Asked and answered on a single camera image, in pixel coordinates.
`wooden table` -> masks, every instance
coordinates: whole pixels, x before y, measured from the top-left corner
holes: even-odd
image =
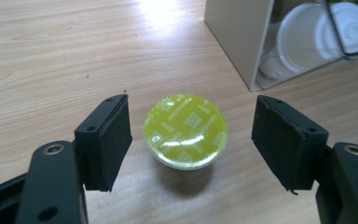
[[[286,192],[251,140],[258,94],[358,144],[358,61],[250,92],[203,21],[205,0],[0,1],[0,183],[103,99],[130,96],[133,142],[111,193],[87,192],[90,223],[319,223],[312,191]],[[143,139],[156,101],[194,93],[227,119],[213,165],[180,172]]]

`green object in container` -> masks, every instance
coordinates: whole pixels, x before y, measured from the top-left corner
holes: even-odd
[[[159,101],[145,120],[145,141],[162,163],[179,170],[211,164],[227,143],[227,125],[209,101],[178,94]]]

